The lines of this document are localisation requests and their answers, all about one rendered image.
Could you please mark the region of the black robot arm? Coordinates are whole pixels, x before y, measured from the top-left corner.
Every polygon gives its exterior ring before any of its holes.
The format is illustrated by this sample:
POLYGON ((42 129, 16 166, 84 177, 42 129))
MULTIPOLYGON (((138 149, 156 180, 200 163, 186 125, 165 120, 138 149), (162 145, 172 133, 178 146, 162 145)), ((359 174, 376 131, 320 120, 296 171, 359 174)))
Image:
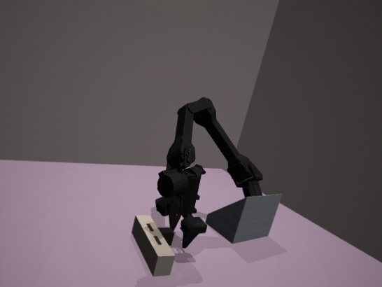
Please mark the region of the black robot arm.
POLYGON ((236 186, 243 188, 245 198, 263 196, 258 182, 263 180, 262 173, 246 156, 238 152, 217 121, 212 101, 202 97, 178 110, 176 135, 167 154, 167 168, 158 174, 157 190, 162 197, 155 200, 157 212, 162 216, 172 216, 178 211, 182 213, 183 201, 176 195, 197 193, 201 175, 206 173, 198 164, 187 168, 195 161, 195 148, 192 145, 193 121, 205 127, 225 156, 228 161, 227 172, 236 186))

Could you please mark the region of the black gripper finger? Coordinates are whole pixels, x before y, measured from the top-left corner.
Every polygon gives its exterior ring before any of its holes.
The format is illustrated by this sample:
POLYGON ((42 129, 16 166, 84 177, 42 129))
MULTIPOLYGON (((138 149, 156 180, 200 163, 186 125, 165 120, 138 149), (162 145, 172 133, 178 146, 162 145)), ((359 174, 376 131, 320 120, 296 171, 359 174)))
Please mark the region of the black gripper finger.
MULTIPOLYGON (((181 227, 180 227, 181 229, 181 227)), ((184 233, 184 231, 181 229, 181 231, 183 232, 183 243, 182 243, 182 247, 183 249, 186 248, 190 242, 199 234, 199 233, 195 233, 195 234, 187 234, 187 233, 184 233)))
POLYGON ((177 213, 175 213, 172 216, 169 215, 169 225, 170 225, 170 228, 172 229, 172 231, 175 230, 180 218, 181 218, 181 215, 179 215, 177 213))

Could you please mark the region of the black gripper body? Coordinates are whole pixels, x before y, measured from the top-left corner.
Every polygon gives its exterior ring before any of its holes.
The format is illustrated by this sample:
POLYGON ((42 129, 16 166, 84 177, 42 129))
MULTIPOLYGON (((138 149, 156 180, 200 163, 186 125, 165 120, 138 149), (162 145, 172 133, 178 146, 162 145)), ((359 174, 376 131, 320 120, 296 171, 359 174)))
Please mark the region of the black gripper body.
POLYGON ((183 201, 183 210, 182 213, 178 213, 183 217, 181 221, 181 229, 184 233, 195 234, 195 233, 205 233, 207 225, 200 217, 193 217, 192 214, 196 214, 197 210, 195 209, 196 200, 199 200, 200 196, 197 193, 181 193, 176 195, 180 200, 183 201), (182 195, 182 196, 181 196, 182 195))

